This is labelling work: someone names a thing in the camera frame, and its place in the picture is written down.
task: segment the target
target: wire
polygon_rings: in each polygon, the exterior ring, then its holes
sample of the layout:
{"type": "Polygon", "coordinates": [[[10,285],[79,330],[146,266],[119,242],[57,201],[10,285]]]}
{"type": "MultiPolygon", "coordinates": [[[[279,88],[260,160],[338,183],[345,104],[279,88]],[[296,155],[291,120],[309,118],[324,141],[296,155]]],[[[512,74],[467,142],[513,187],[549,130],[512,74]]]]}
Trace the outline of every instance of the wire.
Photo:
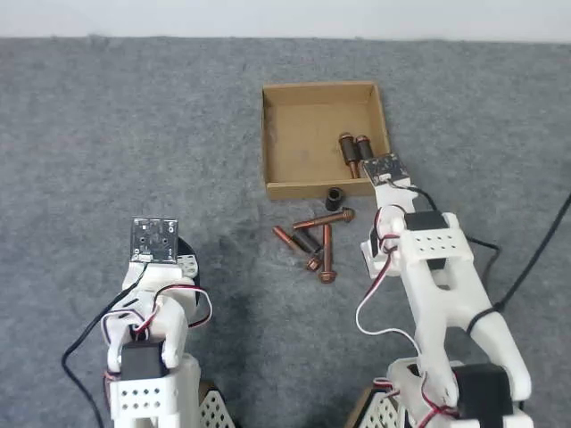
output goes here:
{"type": "Polygon", "coordinates": [[[428,396],[425,393],[425,385],[427,379],[428,379],[428,373],[424,372],[422,376],[422,382],[420,383],[420,395],[422,397],[422,400],[424,400],[425,403],[430,407],[430,411],[420,420],[416,428],[425,428],[436,415],[445,415],[445,416],[458,415],[458,413],[455,412],[451,407],[438,406],[430,398],[428,398],[428,396]]]}
{"type": "Polygon", "coordinates": [[[109,329],[107,328],[107,320],[110,317],[116,317],[119,315],[134,315],[139,318],[141,323],[144,323],[145,318],[135,309],[116,309],[110,310],[101,318],[101,330],[103,331],[103,337],[105,338],[105,343],[109,344],[111,342],[111,338],[109,337],[109,329]]]}
{"type": "Polygon", "coordinates": [[[157,299],[159,298],[159,295],[162,292],[166,292],[167,290],[172,290],[172,289],[183,289],[183,290],[192,290],[194,292],[199,292],[200,294],[203,294],[204,297],[206,297],[206,301],[208,302],[208,314],[203,317],[202,319],[195,321],[193,323],[190,323],[188,325],[188,328],[194,328],[197,327],[199,325],[203,325],[206,324],[210,321],[210,319],[212,318],[212,302],[211,302],[211,298],[209,297],[208,293],[206,292],[206,290],[204,290],[203,288],[197,286],[197,285],[189,285],[189,284],[171,284],[171,285],[166,285],[164,287],[162,287],[153,297],[153,313],[144,321],[143,324],[141,324],[138,328],[135,329],[135,334],[140,334],[141,332],[143,332],[152,322],[154,317],[156,316],[156,314],[159,311],[159,306],[157,305],[157,299]]]}
{"type": "Polygon", "coordinates": [[[386,377],[376,377],[375,379],[373,379],[373,385],[378,386],[380,388],[389,388],[389,389],[393,388],[393,383],[391,382],[390,379],[386,377]]]}
{"type": "Polygon", "coordinates": [[[551,223],[551,226],[550,226],[549,230],[547,231],[547,234],[545,234],[545,236],[543,237],[542,242],[539,244],[539,247],[537,247],[537,250],[535,250],[534,254],[529,259],[529,261],[527,262],[527,265],[525,265],[524,270],[522,270],[521,274],[519,274],[516,281],[508,289],[508,292],[506,292],[506,295],[501,300],[494,303],[491,308],[483,310],[482,312],[476,314],[472,318],[472,320],[469,322],[468,327],[466,329],[466,333],[468,333],[468,335],[472,334],[472,330],[474,330],[474,326],[476,325],[476,323],[480,319],[482,319],[486,315],[489,315],[493,312],[502,312],[506,308],[506,306],[508,305],[511,298],[517,292],[517,290],[519,289],[521,284],[525,281],[525,279],[529,275],[529,272],[534,268],[535,263],[537,263],[537,260],[541,257],[542,253],[545,251],[545,248],[550,243],[553,235],[555,235],[555,232],[556,232],[557,228],[559,227],[559,225],[561,224],[563,217],[565,217],[567,210],[569,210],[569,205],[571,205],[571,193],[569,193],[569,196],[565,199],[565,201],[563,202],[563,205],[561,205],[561,208],[559,209],[557,216],[555,216],[555,219],[551,223]]]}
{"type": "Polygon", "coordinates": [[[119,301],[124,299],[125,296],[127,296],[130,292],[133,291],[133,289],[135,289],[135,287],[138,286],[139,282],[143,278],[143,275],[145,274],[147,266],[148,266],[148,264],[145,263],[145,265],[143,266],[143,270],[141,271],[141,274],[136,279],[136,281],[130,287],[126,288],[125,290],[123,290],[122,292],[117,294],[117,296],[115,296],[115,298],[107,306],[105,306],[105,308],[103,308],[103,310],[101,312],[99,312],[99,314],[97,314],[95,316],[95,318],[93,318],[93,320],[83,330],[83,332],[81,333],[79,338],[75,342],[73,342],[70,345],[70,347],[63,352],[63,355],[62,355],[61,364],[62,364],[63,371],[76,384],[76,386],[79,388],[79,390],[83,393],[87,402],[89,403],[89,405],[93,409],[93,413],[95,415],[95,420],[97,421],[97,425],[99,426],[99,428],[104,427],[103,419],[101,418],[101,413],[99,412],[99,408],[97,407],[97,404],[95,403],[95,400],[94,400],[93,396],[91,395],[91,393],[87,390],[87,388],[83,385],[83,383],[78,379],[78,377],[68,367],[68,358],[77,348],[79,348],[81,343],[83,343],[83,341],[89,336],[89,334],[94,329],[94,327],[97,325],[99,320],[109,310],[111,310],[113,306],[115,306],[119,301]]]}
{"type": "Polygon", "coordinates": [[[495,243],[487,243],[486,241],[482,241],[482,240],[477,239],[474,236],[470,236],[470,235],[466,235],[466,239],[468,241],[470,241],[471,243],[475,243],[477,245],[481,245],[483,247],[494,250],[494,254],[490,257],[488,262],[485,264],[484,271],[482,272],[482,285],[484,286],[484,289],[486,291],[488,291],[488,286],[490,283],[490,271],[492,270],[493,264],[500,257],[501,247],[495,243]]]}
{"type": "Polygon", "coordinates": [[[421,194],[422,196],[425,197],[426,201],[430,205],[430,208],[432,208],[433,211],[438,211],[438,207],[436,206],[436,202],[434,202],[434,199],[432,199],[432,196],[430,196],[428,192],[425,192],[420,187],[416,185],[396,185],[392,180],[387,180],[387,181],[389,185],[391,187],[394,187],[395,189],[410,190],[411,192],[421,194]]]}
{"type": "Polygon", "coordinates": [[[398,333],[398,334],[406,337],[409,340],[409,342],[412,343],[412,346],[414,346],[414,349],[417,352],[417,354],[420,355],[420,348],[418,347],[418,344],[415,342],[415,340],[412,338],[412,336],[410,336],[410,334],[408,334],[404,330],[401,330],[400,328],[385,328],[383,330],[371,332],[371,331],[363,328],[362,325],[360,324],[360,321],[359,321],[360,311],[363,309],[363,307],[365,306],[367,301],[377,291],[379,285],[385,279],[386,272],[388,271],[388,268],[391,265],[391,254],[394,250],[396,250],[396,247],[392,247],[392,249],[390,249],[388,251],[385,265],[381,268],[380,272],[377,275],[377,278],[375,278],[375,281],[373,281],[373,284],[369,287],[369,289],[365,293],[365,297],[363,297],[363,300],[361,301],[361,303],[357,307],[357,310],[355,311],[355,324],[357,325],[357,328],[359,328],[359,330],[362,333],[369,335],[369,336],[380,336],[380,335],[386,334],[386,333],[398,333]]]}

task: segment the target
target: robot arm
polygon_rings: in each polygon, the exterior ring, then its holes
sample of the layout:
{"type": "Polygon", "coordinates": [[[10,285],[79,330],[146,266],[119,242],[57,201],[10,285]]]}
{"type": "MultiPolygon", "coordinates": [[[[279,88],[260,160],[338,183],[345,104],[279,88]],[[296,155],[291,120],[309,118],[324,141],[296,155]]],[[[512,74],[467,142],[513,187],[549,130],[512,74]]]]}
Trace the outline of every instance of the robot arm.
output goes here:
{"type": "Polygon", "coordinates": [[[196,260],[177,257],[174,219],[135,218],[122,288],[138,286],[101,321],[107,352],[109,403],[115,427],[199,428],[198,361],[185,353],[197,294],[196,260]]]}
{"type": "MultiPolygon", "coordinates": [[[[375,187],[378,211],[361,250],[371,278],[382,269],[387,275],[401,277],[417,325],[415,339],[420,350],[418,358],[393,363],[389,378],[401,390],[399,400],[409,417],[421,421],[431,409],[421,390],[447,408],[463,405],[468,392],[460,390],[459,371],[451,366],[445,352],[446,330],[453,326],[466,330],[470,320],[491,303],[456,216],[416,212],[412,200],[418,194],[410,190],[410,177],[394,154],[365,160],[364,169],[375,187]],[[413,375],[407,368],[410,365],[417,365],[424,377],[413,375]]],[[[503,317],[494,313],[482,319],[471,337],[507,375],[509,402],[529,398],[530,375],[503,317]]],[[[516,409],[508,413],[504,426],[533,426],[523,412],[516,409]]],[[[465,420],[441,414],[434,416],[429,426],[457,426],[460,422],[462,426],[482,426],[477,419],[465,425],[465,420]]]]}

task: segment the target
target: bolt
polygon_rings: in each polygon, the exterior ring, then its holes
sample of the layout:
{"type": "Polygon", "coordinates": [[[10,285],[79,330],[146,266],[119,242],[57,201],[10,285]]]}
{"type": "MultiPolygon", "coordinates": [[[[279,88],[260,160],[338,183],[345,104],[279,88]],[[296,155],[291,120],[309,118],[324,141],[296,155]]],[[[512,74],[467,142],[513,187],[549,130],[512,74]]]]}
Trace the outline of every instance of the bolt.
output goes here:
{"type": "Polygon", "coordinates": [[[374,158],[373,150],[371,149],[371,142],[368,136],[358,136],[355,138],[355,144],[360,153],[362,160],[374,158]]]}
{"type": "Polygon", "coordinates": [[[343,154],[343,160],[345,165],[349,167],[351,171],[351,178],[359,178],[359,152],[354,143],[355,139],[348,132],[343,132],[339,136],[339,145],[341,145],[341,153],[343,154]]]}
{"type": "MultiPolygon", "coordinates": [[[[307,259],[307,254],[305,251],[302,250],[302,248],[294,242],[292,237],[288,235],[284,229],[282,229],[280,226],[273,226],[271,230],[274,231],[274,234],[276,234],[276,236],[281,239],[282,242],[285,243],[285,245],[287,245],[298,258],[307,259]]],[[[315,255],[311,255],[305,262],[305,268],[311,272],[315,272],[319,269],[320,266],[321,260],[319,260],[319,258],[315,255]]]]}
{"type": "Polygon", "coordinates": [[[355,210],[351,208],[343,208],[341,211],[335,214],[329,214],[328,216],[315,217],[311,220],[298,221],[294,223],[294,229],[305,229],[308,227],[321,226],[328,223],[333,223],[335,221],[343,220],[345,223],[349,223],[355,218],[355,210]]]}
{"type": "Polygon", "coordinates": [[[334,282],[337,273],[333,270],[333,240],[331,225],[323,225],[323,270],[319,272],[319,280],[323,284],[334,282]]]}

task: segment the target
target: bolt head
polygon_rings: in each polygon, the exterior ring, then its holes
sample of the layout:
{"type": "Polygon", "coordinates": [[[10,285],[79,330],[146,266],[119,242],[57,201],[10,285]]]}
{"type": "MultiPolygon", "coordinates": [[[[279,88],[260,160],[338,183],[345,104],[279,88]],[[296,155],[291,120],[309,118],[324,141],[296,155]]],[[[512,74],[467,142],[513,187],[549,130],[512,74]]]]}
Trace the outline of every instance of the bolt head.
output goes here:
{"type": "Polygon", "coordinates": [[[319,272],[319,280],[322,284],[331,284],[334,282],[337,273],[334,270],[319,272]]]}
{"type": "Polygon", "coordinates": [[[354,218],[355,210],[352,210],[351,208],[343,208],[343,220],[345,220],[345,223],[349,223],[354,218]]]}
{"type": "Polygon", "coordinates": [[[319,269],[319,267],[321,266],[321,260],[318,259],[317,257],[312,257],[309,260],[307,260],[307,263],[305,264],[305,268],[311,272],[315,272],[316,270],[319,269]]]}
{"type": "Polygon", "coordinates": [[[349,132],[342,132],[339,135],[339,141],[343,140],[344,138],[353,138],[353,136],[349,132]]]}

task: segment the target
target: open cardboard box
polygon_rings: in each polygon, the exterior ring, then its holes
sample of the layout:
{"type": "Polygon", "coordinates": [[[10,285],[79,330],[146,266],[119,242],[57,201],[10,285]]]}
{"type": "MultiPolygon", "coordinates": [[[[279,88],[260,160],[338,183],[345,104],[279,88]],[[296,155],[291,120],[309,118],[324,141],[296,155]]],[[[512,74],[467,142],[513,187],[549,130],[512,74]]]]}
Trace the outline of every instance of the open cardboard box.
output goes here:
{"type": "Polygon", "coordinates": [[[372,194],[364,174],[351,178],[342,132],[369,137],[376,156],[390,152],[375,82],[266,85],[262,88],[263,176],[272,200],[324,198],[329,187],[372,194]]]}

